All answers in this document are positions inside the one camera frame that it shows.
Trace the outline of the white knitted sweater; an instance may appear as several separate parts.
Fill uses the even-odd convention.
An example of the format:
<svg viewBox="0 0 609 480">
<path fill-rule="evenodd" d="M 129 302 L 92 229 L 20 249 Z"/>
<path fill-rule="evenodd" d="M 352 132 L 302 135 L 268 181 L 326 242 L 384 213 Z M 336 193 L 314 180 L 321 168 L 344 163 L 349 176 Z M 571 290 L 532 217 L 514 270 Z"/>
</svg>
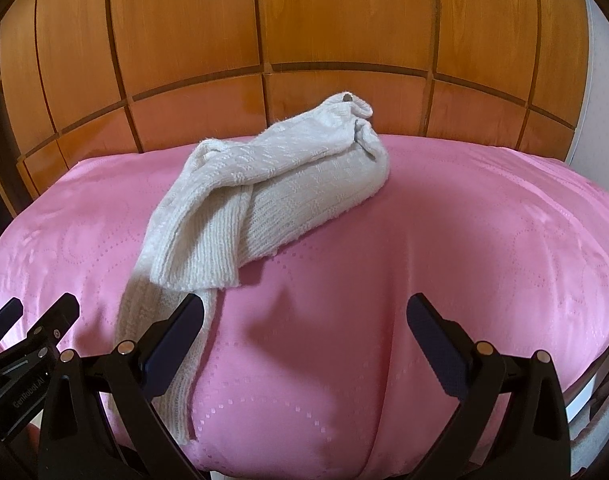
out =
<svg viewBox="0 0 609 480">
<path fill-rule="evenodd" d="M 341 92 L 250 140 L 202 141 L 150 216 L 116 338 L 141 337 L 188 294 L 202 300 L 205 322 L 155 403 L 179 444 L 192 436 L 190 391 L 219 291 L 238 286 L 245 264 L 361 205 L 387 181 L 389 155 L 371 115 L 366 101 Z"/>
</svg>

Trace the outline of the pink bed sheet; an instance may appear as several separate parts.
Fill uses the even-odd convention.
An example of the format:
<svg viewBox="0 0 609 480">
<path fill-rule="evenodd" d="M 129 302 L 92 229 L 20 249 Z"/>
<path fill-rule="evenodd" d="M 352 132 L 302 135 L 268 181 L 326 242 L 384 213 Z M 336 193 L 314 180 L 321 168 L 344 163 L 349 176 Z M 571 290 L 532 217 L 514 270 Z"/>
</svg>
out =
<svg viewBox="0 0 609 480">
<path fill-rule="evenodd" d="M 456 400 L 406 323 L 422 292 L 475 340 L 553 357 L 571 386 L 609 346 L 609 194 L 561 162 L 385 136 L 390 176 L 224 292 L 188 402 L 199 468 L 242 478 L 411 470 Z"/>
</svg>

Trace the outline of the wooden headboard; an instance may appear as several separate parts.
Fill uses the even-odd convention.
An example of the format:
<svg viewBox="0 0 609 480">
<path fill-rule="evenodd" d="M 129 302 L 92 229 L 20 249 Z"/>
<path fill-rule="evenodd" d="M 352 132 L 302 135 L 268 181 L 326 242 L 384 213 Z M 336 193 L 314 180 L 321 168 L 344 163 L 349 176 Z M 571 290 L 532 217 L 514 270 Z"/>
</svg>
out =
<svg viewBox="0 0 609 480">
<path fill-rule="evenodd" d="M 250 136 L 347 90 L 380 133 L 564 159 L 585 0 L 15 0 L 7 162 L 32 196 L 82 159 Z"/>
</svg>

